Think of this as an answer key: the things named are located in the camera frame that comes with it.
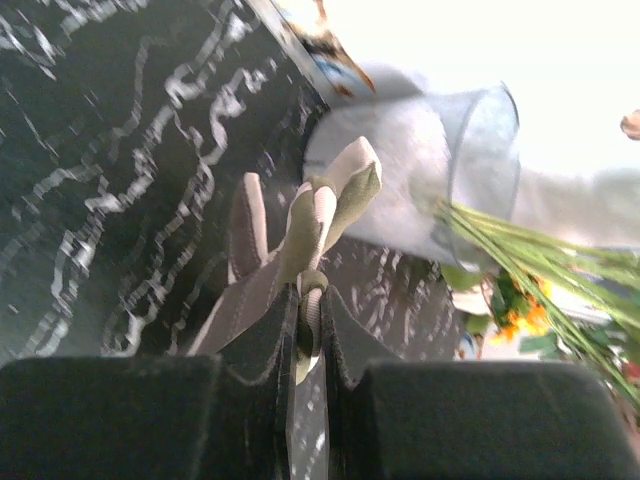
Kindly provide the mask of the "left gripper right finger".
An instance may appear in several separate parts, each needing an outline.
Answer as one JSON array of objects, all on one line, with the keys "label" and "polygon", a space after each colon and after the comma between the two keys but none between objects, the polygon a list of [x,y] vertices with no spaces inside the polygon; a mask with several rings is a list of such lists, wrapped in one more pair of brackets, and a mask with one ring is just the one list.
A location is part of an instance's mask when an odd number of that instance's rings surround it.
[{"label": "left gripper right finger", "polygon": [[604,386],[560,362],[399,359],[321,301],[332,479],[635,479]]}]

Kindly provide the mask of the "white glove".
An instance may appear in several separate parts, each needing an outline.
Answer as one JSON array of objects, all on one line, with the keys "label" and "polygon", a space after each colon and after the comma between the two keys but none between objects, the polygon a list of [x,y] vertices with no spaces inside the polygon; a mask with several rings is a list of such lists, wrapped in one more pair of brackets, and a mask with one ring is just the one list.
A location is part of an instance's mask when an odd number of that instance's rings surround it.
[{"label": "white glove", "polygon": [[308,177],[289,205],[283,240],[270,249],[260,177],[247,172],[233,194],[227,236],[228,285],[187,353],[215,354],[260,319],[280,289],[293,284],[301,299],[296,380],[321,353],[320,300],[328,286],[322,256],[366,211],[382,186],[382,166],[363,136],[351,142],[321,175]]}]

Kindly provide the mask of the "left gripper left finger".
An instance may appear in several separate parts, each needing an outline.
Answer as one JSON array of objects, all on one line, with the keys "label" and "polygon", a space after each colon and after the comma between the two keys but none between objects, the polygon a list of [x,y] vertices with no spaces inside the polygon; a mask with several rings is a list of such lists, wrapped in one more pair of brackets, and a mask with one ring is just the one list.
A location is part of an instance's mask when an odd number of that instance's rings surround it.
[{"label": "left gripper left finger", "polygon": [[52,357],[1,371],[5,479],[287,479],[299,298],[211,356]]}]

